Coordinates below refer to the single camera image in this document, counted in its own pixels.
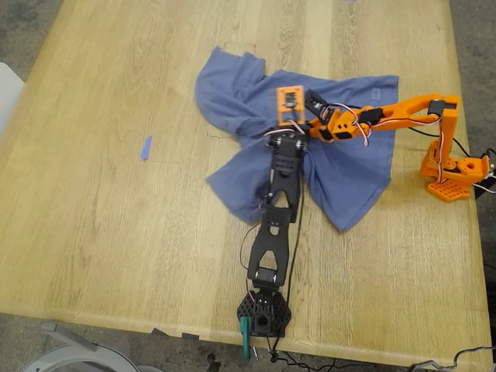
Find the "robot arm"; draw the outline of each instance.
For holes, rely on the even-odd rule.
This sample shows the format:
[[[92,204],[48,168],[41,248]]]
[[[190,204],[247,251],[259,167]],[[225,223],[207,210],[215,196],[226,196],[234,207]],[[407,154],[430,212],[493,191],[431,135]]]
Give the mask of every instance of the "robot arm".
[[[443,98],[434,93],[393,105],[356,109],[341,104],[329,104],[315,92],[309,91],[305,105],[317,117],[308,122],[308,134],[325,142],[364,136],[367,145],[367,137],[371,131],[439,123],[439,137],[427,149],[420,174],[436,178],[436,181],[428,183],[427,190],[442,200],[451,202],[458,198],[468,198],[472,185],[483,180],[491,171],[487,154],[481,158],[453,159],[450,156],[459,100],[456,95]],[[340,106],[345,111],[341,112],[338,109]],[[425,109],[427,114],[417,115],[417,112]]]

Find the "wood grain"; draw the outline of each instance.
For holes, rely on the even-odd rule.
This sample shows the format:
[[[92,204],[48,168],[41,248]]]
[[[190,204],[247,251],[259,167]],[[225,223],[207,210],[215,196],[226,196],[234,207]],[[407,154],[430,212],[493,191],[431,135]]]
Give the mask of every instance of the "wood grain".
[[[249,226],[205,183],[238,145],[193,101],[217,45],[253,46],[267,73],[460,93],[447,0],[67,0],[0,139],[0,312],[241,342]],[[307,195],[281,349],[450,364],[491,342],[475,203],[424,191],[428,144],[397,132],[390,185],[345,233]]]

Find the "blue cloth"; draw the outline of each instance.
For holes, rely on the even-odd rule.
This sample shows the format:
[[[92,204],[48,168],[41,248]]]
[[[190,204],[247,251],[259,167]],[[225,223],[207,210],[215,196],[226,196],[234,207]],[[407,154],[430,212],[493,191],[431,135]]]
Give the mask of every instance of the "blue cloth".
[[[212,190],[234,215],[258,220],[260,199],[267,193],[272,150],[263,133],[277,125],[275,88],[303,85],[328,102],[386,105],[398,100],[398,76],[355,77],[332,81],[288,71],[264,74],[265,60],[250,53],[234,56],[215,48],[195,84],[195,99],[204,117],[235,136],[241,150],[207,178]],[[305,118],[313,118],[306,111]],[[311,139],[304,159],[312,197],[340,231],[354,225],[375,203],[390,180],[394,131],[324,143]]]

